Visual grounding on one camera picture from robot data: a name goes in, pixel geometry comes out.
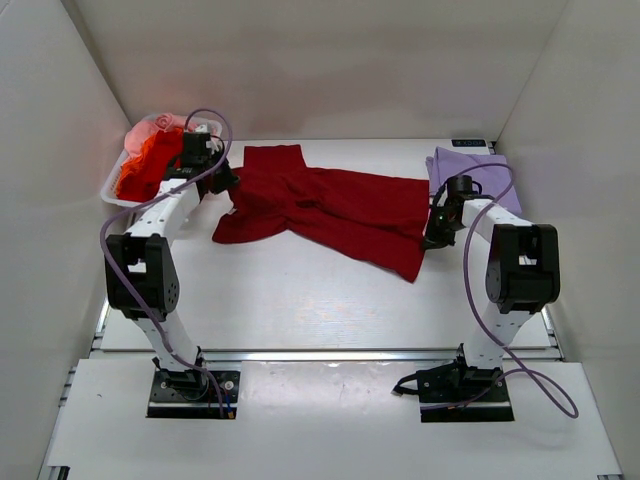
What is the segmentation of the dark red t shirt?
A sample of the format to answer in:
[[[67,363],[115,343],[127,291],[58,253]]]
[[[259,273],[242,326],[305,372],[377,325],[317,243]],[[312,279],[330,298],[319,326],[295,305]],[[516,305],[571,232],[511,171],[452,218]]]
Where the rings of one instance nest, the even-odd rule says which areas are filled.
[[[232,210],[218,244],[256,242],[291,231],[414,282],[429,210],[426,180],[310,167],[299,145],[247,146]]]

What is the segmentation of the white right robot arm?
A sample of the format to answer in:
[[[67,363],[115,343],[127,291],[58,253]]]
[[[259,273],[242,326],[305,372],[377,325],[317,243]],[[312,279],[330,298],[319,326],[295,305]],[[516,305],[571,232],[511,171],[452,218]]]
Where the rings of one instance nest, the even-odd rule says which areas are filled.
[[[510,213],[485,195],[469,175],[446,180],[433,199],[422,248],[455,244],[456,233],[468,231],[489,243],[485,274],[487,308],[476,332],[463,342],[456,359],[445,366],[441,381],[453,396],[471,400],[491,390],[502,374],[502,358],[516,333],[534,314],[554,302],[560,292],[558,232]]]

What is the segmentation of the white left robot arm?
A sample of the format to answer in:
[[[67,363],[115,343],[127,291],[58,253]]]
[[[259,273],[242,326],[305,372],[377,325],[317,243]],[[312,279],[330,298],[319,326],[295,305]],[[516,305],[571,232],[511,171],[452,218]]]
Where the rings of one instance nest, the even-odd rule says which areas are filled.
[[[231,139],[205,131],[186,132],[155,197],[131,208],[141,213],[138,220],[122,234],[101,232],[110,306],[144,332],[166,386],[188,402],[215,397],[219,407],[219,382],[178,315],[180,283],[171,245],[207,194],[238,183],[227,160],[231,145]]]

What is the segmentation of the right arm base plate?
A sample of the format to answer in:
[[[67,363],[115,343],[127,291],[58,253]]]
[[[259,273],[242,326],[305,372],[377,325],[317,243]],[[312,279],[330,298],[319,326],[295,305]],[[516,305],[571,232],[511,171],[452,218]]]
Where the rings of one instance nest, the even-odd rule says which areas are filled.
[[[515,420],[500,367],[470,367],[462,357],[417,370],[394,386],[396,396],[417,396],[422,423],[493,423]]]

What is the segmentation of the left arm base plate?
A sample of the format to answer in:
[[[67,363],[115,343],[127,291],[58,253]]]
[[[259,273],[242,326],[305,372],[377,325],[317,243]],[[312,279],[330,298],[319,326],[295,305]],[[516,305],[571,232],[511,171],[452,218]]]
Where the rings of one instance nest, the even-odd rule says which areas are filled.
[[[219,392],[208,375],[194,370],[161,369],[153,359],[154,377],[146,416],[156,419],[235,420],[240,393],[241,370],[210,370]]]

